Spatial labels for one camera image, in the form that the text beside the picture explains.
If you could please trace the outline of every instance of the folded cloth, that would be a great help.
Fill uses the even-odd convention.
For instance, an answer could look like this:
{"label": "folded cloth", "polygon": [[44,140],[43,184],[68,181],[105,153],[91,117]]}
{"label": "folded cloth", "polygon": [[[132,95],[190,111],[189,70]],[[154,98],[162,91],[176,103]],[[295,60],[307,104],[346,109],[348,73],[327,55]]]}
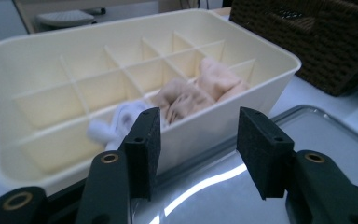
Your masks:
{"label": "folded cloth", "polygon": [[214,104],[206,92],[179,78],[164,85],[151,101],[170,124]]}
{"label": "folded cloth", "polygon": [[204,58],[200,62],[200,76],[196,80],[196,85],[211,95],[216,102],[249,89],[248,84],[227,66],[212,58]]}
{"label": "folded cloth", "polygon": [[120,104],[111,124],[98,119],[91,120],[87,135],[90,139],[106,145],[105,150],[117,150],[124,137],[130,132],[139,114],[151,107],[143,100]]}

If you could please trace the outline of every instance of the rolled sock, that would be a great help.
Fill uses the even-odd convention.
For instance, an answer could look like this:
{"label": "rolled sock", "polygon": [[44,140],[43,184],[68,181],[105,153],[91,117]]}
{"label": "rolled sock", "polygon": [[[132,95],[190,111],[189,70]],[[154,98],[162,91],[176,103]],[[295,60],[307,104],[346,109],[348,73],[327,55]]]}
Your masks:
{"label": "rolled sock", "polygon": [[221,102],[249,89],[240,77],[227,66],[212,58],[204,58],[200,63],[200,76],[196,85],[206,91],[216,102]]}
{"label": "rolled sock", "polygon": [[160,108],[168,123],[176,122],[214,104],[214,99],[206,92],[179,78],[169,81],[151,100]]}
{"label": "rolled sock", "polygon": [[90,139],[106,145],[105,150],[117,150],[139,114],[150,107],[151,105],[142,100],[120,104],[110,125],[101,120],[92,120],[87,135]]}

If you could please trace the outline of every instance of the gray plastic tray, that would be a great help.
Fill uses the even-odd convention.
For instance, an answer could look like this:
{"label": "gray plastic tray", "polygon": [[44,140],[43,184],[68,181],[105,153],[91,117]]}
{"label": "gray plastic tray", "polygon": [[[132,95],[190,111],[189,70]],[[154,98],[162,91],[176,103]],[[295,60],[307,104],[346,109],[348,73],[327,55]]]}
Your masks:
{"label": "gray plastic tray", "polygon": [[[322,152],[358,186],[357,133],[308,105],[272,120],[295,141],[295,151]],[[134,204],[134,223],[289,223],[285,199],[261,200],[235,147],[236,137],[159,176],[152,201]]]}

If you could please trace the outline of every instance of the wicker basket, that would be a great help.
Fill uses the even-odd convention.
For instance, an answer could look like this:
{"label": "wicker basket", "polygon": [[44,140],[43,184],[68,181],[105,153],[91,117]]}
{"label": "wicker basket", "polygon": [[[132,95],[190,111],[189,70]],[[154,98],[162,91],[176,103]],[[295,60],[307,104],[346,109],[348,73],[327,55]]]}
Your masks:
{"label": "wicker basket", "polygon": [[318,89],[358,85],[358,0],[234,0],[229,19],[292,51],[296,74]]}

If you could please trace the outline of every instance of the white plastic organizer box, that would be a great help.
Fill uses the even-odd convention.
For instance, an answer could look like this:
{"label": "white plastic organizer box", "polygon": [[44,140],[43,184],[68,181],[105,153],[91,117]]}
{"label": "white plastic organizer box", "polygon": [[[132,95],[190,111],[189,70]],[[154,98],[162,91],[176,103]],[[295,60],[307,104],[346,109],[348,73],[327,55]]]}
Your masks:
{"label": "white plastic organizer box", "polygon": [[150,97],[172,78],[192,82],[211,57],[250,89],[161,130],[158,173],[236,134],[240,106],[273,107],[299,59],[206,10],[114,21],[0,43],[0,181],[48,194],[86,177],[104,150],[92,119]]}

